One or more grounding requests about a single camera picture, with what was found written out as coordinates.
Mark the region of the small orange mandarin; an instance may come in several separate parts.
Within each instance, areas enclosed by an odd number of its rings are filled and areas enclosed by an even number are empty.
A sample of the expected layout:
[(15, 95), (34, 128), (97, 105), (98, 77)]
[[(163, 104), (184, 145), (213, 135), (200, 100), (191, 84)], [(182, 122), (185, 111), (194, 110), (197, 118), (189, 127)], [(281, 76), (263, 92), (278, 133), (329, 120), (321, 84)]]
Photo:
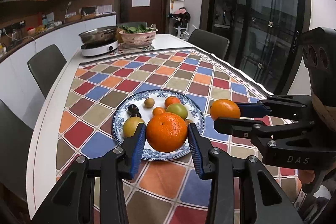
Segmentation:
[(213, 121), (218, 118), (240, 118), (240, 109), (238, 105), (228, 99), (219, 99), (213, 102), (210, 107), (210, 116)]
[(153, 116), (158, 115), (158, 114), (162, 114), (165, 113), (166, 109), (163, 107), (155, 107), (152, 111)]

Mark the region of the small brown longan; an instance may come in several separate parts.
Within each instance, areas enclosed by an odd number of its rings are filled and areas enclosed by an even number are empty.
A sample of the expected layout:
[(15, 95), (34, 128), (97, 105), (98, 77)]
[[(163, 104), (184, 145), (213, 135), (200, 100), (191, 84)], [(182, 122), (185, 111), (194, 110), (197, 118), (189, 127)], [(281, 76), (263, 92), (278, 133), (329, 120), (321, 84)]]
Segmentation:
[(191, 120), (191, 119), (186, 119), (185, 122), (186, 122), (187, 125), (189, 125), (189, 124), (191, 124), (191, 123), (194, 123), (194, 121)]
[(144, 106), (147, 108), (152, 108), (155, 105), (155, 100), (153, 98), (146, 98), (144, 101)]

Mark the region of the large yellow-green fruit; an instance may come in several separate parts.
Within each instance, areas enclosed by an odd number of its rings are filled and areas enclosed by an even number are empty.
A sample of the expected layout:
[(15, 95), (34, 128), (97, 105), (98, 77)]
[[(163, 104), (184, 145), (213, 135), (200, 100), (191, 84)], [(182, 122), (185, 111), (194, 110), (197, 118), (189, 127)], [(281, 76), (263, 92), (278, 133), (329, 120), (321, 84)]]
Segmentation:
[(180, 116), (182, 119), (187, 119), (188, 111), (187, 108), (181, 103), (172, 103), (166, 108), (167, 112), (174, 113)]

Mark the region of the large orange mandarin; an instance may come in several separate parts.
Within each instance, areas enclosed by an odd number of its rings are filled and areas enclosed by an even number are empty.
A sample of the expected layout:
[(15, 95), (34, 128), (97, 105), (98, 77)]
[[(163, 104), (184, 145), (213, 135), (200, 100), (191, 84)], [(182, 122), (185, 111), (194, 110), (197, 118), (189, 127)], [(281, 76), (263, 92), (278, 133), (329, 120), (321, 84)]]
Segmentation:
[(146, 126), (146, 139), (158, 152), (174, 152), (180, 149), (187, 139), (187, 124), (174, 113), (155, 115)]

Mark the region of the yellow round fruit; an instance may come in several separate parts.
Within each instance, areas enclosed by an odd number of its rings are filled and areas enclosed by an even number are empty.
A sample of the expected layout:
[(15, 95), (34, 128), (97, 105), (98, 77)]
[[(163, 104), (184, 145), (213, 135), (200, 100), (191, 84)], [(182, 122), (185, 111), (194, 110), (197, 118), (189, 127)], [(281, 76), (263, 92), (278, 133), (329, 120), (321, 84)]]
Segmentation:
[(123, 137), (132, 137), (138, 127), (139, 123), (145, 124), (140, 117), (130, 117), (123, 124)]

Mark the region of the dark plum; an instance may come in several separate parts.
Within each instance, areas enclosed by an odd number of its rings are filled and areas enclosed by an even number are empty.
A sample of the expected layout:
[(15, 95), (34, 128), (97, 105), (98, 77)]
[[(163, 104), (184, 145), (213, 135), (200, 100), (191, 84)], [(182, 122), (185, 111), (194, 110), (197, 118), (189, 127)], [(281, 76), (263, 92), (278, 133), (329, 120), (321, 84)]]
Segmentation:
[(138, 117), (138, 118), (142, 118), (142, 115), (141, 115), (139, 112), (132, 113), (130, 116), (131, 116), (131, 117)]
[(130, 104), (128, 107), (127, 107), (127, 113), (132, 116), (132, 115), (135, 115), (139, 112), (139, 109), (136, 105), (134, 104)]

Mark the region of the dark chair right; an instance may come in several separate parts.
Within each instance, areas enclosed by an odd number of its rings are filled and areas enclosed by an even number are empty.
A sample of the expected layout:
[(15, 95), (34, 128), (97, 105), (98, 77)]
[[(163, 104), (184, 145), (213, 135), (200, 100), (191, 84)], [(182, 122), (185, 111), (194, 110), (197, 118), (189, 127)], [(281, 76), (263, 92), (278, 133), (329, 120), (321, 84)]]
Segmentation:
[(196, 29), (191, 33), (188, 42), (208, 53), (214, 54), (222, 60), (230, 44), (227, 38), (200, 29)]

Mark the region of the dark chair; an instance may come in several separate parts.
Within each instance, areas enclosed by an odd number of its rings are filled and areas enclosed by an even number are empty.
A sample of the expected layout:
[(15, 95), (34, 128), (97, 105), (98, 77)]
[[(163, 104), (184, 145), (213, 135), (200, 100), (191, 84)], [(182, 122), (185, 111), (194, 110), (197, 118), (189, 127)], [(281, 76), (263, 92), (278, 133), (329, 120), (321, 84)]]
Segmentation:
[(222, 60), (230, 44), (227, 38), (200, 29), (196, 29), (191, 33), (188, 42), (208, 53), (214, 54)]
[(67, 61), (59, 48), (52, 44), (31, 57), (27, 66), (46, 98)]
[(1, 183), (27, 200), (26, 170), (33, 130), (1, 102)]

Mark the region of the dark chair near left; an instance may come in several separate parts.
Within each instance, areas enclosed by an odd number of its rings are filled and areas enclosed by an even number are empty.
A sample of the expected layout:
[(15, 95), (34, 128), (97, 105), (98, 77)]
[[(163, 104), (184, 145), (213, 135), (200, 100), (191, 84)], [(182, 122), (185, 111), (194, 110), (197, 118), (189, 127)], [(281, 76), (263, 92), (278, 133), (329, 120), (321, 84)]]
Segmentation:
[(26, 170), (33, 130), (1, 102), (1, 183), (27, 200)]

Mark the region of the colorful checkered tablecloth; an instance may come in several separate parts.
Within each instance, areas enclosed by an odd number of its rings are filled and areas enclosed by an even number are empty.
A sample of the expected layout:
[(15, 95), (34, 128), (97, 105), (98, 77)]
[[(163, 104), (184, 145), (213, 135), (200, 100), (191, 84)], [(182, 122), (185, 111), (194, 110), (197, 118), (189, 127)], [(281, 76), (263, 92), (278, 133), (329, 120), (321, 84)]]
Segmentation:
[[(56, 177), (76, 157), (93, 159), (116, 147), (130, 104), (149, 121), (153, 110), (144, 106), (146, 98), (164, 108), (168, 97), (179, 98), (187, 119), (215, 147), (234, 157), (260, 156), (248, 139), (217, 133), (210, 117), (216, 100), (255, 103), (267, 98), (256, 83), (200, 50), (143, 51), (77, 66), (59, 127)], [(138, 174), (123, 183), (130, 223), (204, 223), (210, 189), (209, 181), (198, 178), (188, 145), (172, 153), (147, 145)]]

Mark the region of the blue and white plate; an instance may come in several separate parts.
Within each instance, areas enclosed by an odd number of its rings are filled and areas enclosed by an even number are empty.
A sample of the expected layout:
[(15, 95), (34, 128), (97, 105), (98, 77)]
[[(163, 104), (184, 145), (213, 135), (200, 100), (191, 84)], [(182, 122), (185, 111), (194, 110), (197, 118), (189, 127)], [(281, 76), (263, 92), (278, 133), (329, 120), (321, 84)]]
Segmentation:
[(129, 136), (129, 107), (134, 105), (146, 125), (142, 158), (147, 161), (170, 161), (190, 152), (187, 125), (193, 123), (198, 132), (205, 129), (201, 108), (188, 96), (168, 90), (146, 90), (129, 96), (113, 114), (112, 134), (119, 144)]

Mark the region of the pink basket with greens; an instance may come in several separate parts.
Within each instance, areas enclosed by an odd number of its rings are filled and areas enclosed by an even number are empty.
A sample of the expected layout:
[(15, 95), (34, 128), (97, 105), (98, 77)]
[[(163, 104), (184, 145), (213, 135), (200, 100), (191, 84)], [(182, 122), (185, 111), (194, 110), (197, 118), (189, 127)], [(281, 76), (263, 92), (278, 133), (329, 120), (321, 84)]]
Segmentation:
[(155, 39), (157, 28), (145, 27), (143, 24), (137, 27), (121, 26), (119, 35), (123, 46), (127, 49), (142, 49), (151, 45)]

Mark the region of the dark chair far left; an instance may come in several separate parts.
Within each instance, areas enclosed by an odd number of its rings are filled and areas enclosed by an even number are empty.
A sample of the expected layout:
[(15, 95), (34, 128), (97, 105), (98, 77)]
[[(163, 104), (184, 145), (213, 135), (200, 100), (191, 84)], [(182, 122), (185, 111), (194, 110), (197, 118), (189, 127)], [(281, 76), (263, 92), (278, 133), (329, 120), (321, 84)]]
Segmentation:
[(46, 98), (67, 61), (59, 48), (52, 44), (31, 57), (27, 66)]

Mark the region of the white induction cooker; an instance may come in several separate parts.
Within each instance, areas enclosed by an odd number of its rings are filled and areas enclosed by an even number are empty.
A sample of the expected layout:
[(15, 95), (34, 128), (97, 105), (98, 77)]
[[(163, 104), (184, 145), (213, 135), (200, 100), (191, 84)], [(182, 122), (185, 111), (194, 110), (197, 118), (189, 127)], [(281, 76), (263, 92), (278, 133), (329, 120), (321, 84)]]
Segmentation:
[(111, 53), (117, 48), (117, 40), (108, 40), (102, 43), (83, 44), (81, 46), (81, 53), (84, 57), (100, 56)]

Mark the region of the steel pot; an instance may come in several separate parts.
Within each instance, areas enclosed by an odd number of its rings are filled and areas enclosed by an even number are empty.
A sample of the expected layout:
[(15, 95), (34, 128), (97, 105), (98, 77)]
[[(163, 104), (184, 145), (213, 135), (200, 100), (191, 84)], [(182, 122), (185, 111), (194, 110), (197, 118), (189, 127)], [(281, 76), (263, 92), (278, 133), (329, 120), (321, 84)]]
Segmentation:
[(116, 40), (118, 26), (99, 27), (94, 30), (82, 32), (79, 37), (83, 44), (104, 43)]

